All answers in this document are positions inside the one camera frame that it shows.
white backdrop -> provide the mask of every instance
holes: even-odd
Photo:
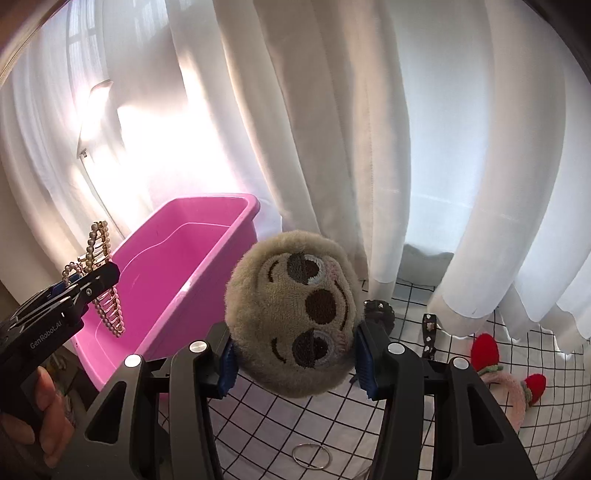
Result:
[[[106,78],[107,212],[76,160]],[[589,131],[589,82],[520,0],[73,0],[0,91],[2,165],[56,268],[98,217],[121,241],[176,196],[250,192],[260,238],[333,238],[372,297],[439,285],[449,333],[500,304],[564,351],[591,336]]]

blue gripper pad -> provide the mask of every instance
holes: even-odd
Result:
[[[361,334],[361,329],[357,328],[355,332],[355,371],[359,378],[359,386],[365,390],[368,398],[377,401],[380,398],[378,398],[378,383],[375,379],[374,369],[374,358]]]
[[[75,281],[77,281],[81,278],[82,278],[82,276],[80,274],[75,273],[70,277],[70,283],[74,283]],[[57,297],[60,293],[63,293],[63,291],[65,289],[66,289],[66,284],[63,283],[63,281],[56,283],[51,288],[51,292],[50,292],[49,296],[47,297],[47,300]]]
[[[236,383],[238,376],[238,360],[234,351],[234,342],[231,340],[226,345],[220,357],[220,378],[217,381],[217,388],[222,397],[225,397]]]

silver ring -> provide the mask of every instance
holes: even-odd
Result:
[[[326,465],[323,466],[307,465],[306,463],[296,458],[296,450],[301,447],[318,447],[318,452],[320,450],[324,450],[326,452],[326,454],[329,456],[329,461],[326,462]],[[318,445],[317,443],[300,443],[299,445],[296,445],[294,449],[291,451],[291,457],[294,459],[295,463],[305,468],[306,470],[324,470],[325,468],[328,468],[330,463],[332,462],[332,455],[330,454],[330,450],[326,448],[324,445]]]

embroidered eye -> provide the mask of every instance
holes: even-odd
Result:
[[[308,285],[318,285],[324,280],[326,269],[321,258],[314,255],[304,255],[306,262],[306,273],[308,274]]]
[[[309,254],[293,254],[287,259],[287,274],[304,285],[318,285],[326,275],[321,258]]]
[[[326,365],[335,357],[335,342],[322,330],[314,330],[314,366]]]

pink headband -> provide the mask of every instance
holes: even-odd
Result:
[[[499,365],[499,348],[495,339],[488,333],[478,336],[470,352],[472,366],[485,384],[498,383],[509,393],[509,403],[513,408],[506,415],[513,429],[518,432],[525,418],[525,411],[536,403],[546,388],[546,377],[533,374],[524,381],[518,381],[513,375],[503,372]]]

